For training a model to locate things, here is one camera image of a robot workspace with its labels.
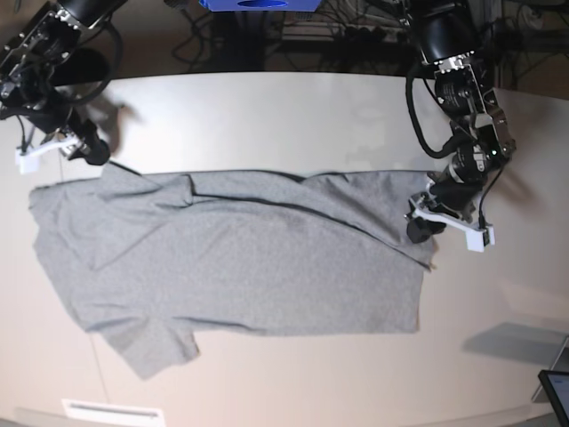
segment gray t-shirt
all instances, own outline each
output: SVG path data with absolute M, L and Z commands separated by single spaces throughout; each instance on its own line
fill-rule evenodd
M 193 333 L 411 333 L 431 242 L 405 234 L 425 173 L 141 176 L 35 189 L 36 253 L 69 315 L 142 378 Z

